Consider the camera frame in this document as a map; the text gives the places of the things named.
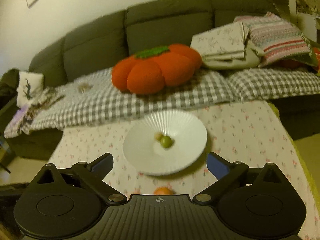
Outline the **orange round fruit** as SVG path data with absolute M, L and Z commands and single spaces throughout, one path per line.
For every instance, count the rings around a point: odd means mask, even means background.
M 169 195 L 173 195 L 175 194 L 174 191 L 168 187 L 158 187 L 157 189 L 155 189 L 155 191 L 153 192 L 154 195 L 165 195 L 165 196 L 169 196 Z

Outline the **small green fruit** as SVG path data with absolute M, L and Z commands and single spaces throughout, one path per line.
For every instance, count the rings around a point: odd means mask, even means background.
M 174 141 L 169 136 L 163 136 L 160 141 L 160 144 L 163 148 L 170 148 L 173 145 Z

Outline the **yellow-brown round fruit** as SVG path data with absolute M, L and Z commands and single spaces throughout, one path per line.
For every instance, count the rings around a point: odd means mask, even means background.
M 163 138 L 163 134 L 161 132 L 157 132 L 155 133 L 154 138 L 157 141 L 161 141 L 161 139 Z

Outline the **cherry print tablecloth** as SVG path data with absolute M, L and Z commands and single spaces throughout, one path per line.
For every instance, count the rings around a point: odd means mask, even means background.
M 207 129 L 206 152 L 215 152 L 230 162 L 242 161 L 250 167 L 262 167 L 267 162 L 277 164 L 306 205 L 300 238 L 319 239 L 319 194 L 294 143 L 268 103 L 217 105 L 195 110 L 193 115 Z M 151 177 L 136 171 L 123 155 L 125 137 L 135 124 L 135 120 L 126 120 L 67 128 L 50 162 L 58 168 L 69 168 L 109 152 L 114 158 L 114 169 L 104 182 L 126 196 L 152 194 L 162 186 L 194 196 L 216 181 L 206 167 L 205 154 L 187 169 L 170 176 Z

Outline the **white ribbed bowl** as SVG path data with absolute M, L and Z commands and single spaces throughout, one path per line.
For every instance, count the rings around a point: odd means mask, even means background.
M 207 144 L 207 130 L 195 115 L 176 109 L 137 121 L 124 143 L 125 159 L 140 173 L 165 176 L 193 164 Z

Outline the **grey checkered blanket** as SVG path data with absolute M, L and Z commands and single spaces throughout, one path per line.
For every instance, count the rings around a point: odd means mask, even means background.
M 225 75 L 202 68 L 179 87 L 165 88 L 154 95 L 135 95 L 116 89 L 111 70 L 105 69 L 56 89 L 65 96 L 37 115 L 31 132 L 97 125 L 165 109 L 315 95 L 319 93 L 319 77 L 304 68 L 251 68 Z

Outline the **floral patterned cloth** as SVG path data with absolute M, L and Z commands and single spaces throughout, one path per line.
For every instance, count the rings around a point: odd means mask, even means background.
M 22 133 L 30 134 L 31 125 L 37 115 L 46 109 L 49 109 L 53 104 L 61 100 L 65 95 L 58 92 L 56 88 L 46 88 L 31 102 L 22 106 L 12 120 L 8 123 L 4 130 L 6 138 L 14 138 Z

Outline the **white embroidered cushion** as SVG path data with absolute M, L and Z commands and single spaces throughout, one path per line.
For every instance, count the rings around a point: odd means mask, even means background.
M 19 72 L 17 107 L 30 105 L 43 92 L 44 75 L 41 73 Z

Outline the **orange pumpkin plush cushion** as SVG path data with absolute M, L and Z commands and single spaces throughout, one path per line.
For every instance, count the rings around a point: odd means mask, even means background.
M 122 92 L 149 95 L 186 83 L 201 66 L 201 55 L 196 50 L 184 44 L 171 44 L 119 61 L 112 69 L 111 81 Z

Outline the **folded floral beige cloth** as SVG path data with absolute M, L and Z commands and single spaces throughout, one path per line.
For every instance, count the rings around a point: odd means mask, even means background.
M 249 28 L 234 22 L 193 36 L 191 48 L 213 70 L 240 70 L 257 67 L 264 51 L 249 38 Z

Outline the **green red picture book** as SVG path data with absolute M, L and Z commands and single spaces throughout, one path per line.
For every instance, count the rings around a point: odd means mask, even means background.
M 319 43 L 308 38 L 305 41 L 312 51 L 304 54 L 301 61 L 309 66 L 309 70 L 313 72 L 313 74 L 319 76 Z

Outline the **striped pink knitted blanket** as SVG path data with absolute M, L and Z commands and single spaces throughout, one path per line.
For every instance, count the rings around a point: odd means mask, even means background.
M 302 63 L 302 56 L 312 51 L 297 26 L 271 12 L 264 16 L 237 16 L 234 21 L 247 26 L 251 41 L 264 51 L 260 68 L 287 59 Z

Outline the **dark green sofa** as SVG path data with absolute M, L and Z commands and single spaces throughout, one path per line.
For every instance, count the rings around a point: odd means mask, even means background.
M 267 0 L 157 0 L 102 16 L 38 52 L 28 66 L 58 87 L 144 49 L 181 43 L 236 16 L 276 12 Z

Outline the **bookshelf with books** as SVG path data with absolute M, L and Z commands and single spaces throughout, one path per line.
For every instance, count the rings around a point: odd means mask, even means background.
M 319 43 L 319 0 L 296 0 L 297 26 L 308 39 Z

